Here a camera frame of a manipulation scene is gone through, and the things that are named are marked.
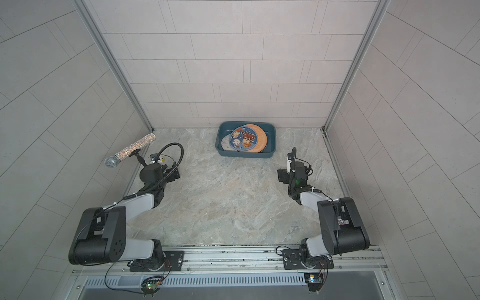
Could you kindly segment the orange round coaster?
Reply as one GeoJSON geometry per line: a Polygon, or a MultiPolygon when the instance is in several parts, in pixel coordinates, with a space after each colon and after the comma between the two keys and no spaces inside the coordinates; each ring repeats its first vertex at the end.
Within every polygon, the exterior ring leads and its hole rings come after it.
{"type": "Polygon", "coordinates": [[[252,132],[245,131],[242,135],[242,144],[246,148],[244,152],[248,153],[260,153],[265,149],[267,144],[267,136],[263,129],[254,124],[246,124],[244,129],[249,128],[252,132]]]}

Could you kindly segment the blue cartoon characters coaster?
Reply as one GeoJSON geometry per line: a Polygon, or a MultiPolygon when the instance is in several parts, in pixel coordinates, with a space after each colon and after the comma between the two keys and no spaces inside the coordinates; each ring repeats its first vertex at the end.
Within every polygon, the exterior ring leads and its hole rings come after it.
{"type": "Polygon", "coordinates": [[[257,132],[249,126],[238,127],[229,136],[230,146],[239,152],[252,150],[257,143],[257,132]]]}

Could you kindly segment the teal plastic storage box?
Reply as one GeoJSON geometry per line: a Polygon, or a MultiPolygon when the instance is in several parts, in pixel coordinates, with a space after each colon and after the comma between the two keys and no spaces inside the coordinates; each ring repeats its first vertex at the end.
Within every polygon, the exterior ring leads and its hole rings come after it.
{"type": "Polygon", "coordinates": [[[215,147],[221,156],[270,158],[276,151],[276,128],[267,122],[226,121],[219,126],[215,147]]]}

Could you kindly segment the white blue butterfly coaster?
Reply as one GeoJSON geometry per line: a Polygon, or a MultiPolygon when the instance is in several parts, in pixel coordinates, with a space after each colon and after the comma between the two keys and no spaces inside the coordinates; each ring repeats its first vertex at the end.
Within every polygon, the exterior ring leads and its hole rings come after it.
{"type": "Polygon", "coordinates": [[[230,135],[222,138],[221,147],[224,151],[235,151],[235,149],[230,144],[230,135]]]}

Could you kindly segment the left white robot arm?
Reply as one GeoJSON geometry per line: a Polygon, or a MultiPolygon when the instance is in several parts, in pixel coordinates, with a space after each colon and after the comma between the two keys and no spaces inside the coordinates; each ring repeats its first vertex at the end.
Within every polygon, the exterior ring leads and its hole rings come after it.
{"type": "Polygon", "coordinates": [[[178,164],[168,168],[151,163],[142,168],[139,177],[144,183],[143,195],[137,192],[131,199],[83,212],[68,252],[72,265],[128,261],[131,271],[157,271],[165,265],[161,242],[126,237],[126,223],[160,205],[166,184],[180,178],[178,164]]]}

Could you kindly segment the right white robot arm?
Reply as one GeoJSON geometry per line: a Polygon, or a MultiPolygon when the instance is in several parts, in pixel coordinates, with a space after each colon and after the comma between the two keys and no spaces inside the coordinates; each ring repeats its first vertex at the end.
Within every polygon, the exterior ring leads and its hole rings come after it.
{"type": "Polygon", "coordinates": [[[329,257],[367,250],[370,237],[354,200],[350,197],[333,199],[322,190],[308,184],[313,172],[303,160],[287,159],[287,167],[278,169],[279,182],[287,186],[288,196],[297,204],[310,208],[319,217],[321,233],[302,240],[299,260],[306,268],[323,265],[329,257]]]}

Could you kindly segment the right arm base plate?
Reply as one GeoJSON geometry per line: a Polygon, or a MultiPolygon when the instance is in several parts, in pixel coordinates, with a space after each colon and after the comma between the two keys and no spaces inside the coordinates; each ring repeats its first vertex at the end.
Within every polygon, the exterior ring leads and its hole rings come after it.
{"type": "Polygon", "coordinates": [[[285,270],[332,270],[335,267],[330,255],[311,257],[306,250],[288,247],[282,247],[277,254],[282,256],[285,270]]]}

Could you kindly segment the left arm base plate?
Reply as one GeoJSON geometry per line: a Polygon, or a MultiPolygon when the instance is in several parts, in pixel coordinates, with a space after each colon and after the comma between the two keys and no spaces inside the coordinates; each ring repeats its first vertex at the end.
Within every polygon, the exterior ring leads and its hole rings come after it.
{"type": "Polygon", "coordinates": [[[131,272],[181,271],[184,251],[155,251],[148,259],[135,259],[128,262],[131,272]]]}

